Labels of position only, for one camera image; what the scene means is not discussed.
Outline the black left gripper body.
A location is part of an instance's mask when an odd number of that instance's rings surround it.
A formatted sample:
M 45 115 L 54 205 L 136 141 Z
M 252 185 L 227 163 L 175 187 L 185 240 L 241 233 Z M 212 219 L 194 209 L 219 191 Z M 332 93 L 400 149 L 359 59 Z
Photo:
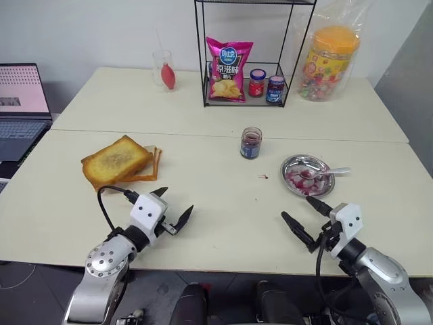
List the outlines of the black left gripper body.
M 164 204 L 158 204 L 156 208 L 156 226 L 154 228 L 154 234 L 158 238 L 163 233 L 168 233 L 172 236 L 176 235 L 178 233 L 178 229 L 171 223 L 168 223 L 165 221 L 165 211 L 167 206 Z

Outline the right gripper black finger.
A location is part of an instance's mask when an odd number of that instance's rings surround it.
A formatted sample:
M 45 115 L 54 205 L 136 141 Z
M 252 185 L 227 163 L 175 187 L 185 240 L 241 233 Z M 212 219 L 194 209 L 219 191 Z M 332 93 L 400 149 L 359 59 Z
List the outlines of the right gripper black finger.
M 283 211 L 281 216 L 292 233 L 307 247 L 309 253 L 313 253 L 318 247 L 317 241 L 314 240 L 313 237 L 305 231 L 304 227 L 287 212 Z
M 306 201 L 321 215 L 330 215 L 333 210 L 328 204 L 313 196 L 307 196 Z

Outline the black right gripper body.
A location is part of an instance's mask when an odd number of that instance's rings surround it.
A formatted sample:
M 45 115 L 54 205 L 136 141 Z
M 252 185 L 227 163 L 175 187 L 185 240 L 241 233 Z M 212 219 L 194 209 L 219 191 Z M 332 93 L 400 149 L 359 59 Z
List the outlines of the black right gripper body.
M 340 240 L 342 224 L 340 221 L 333 221 L 329 215 L 325 217 L 328 218 L 328 221 L 321 226 L 321 232 L 317 239 L 317 248 L 319 248 L 322 241 L 325 240 L 324 249 L 330 252 Z

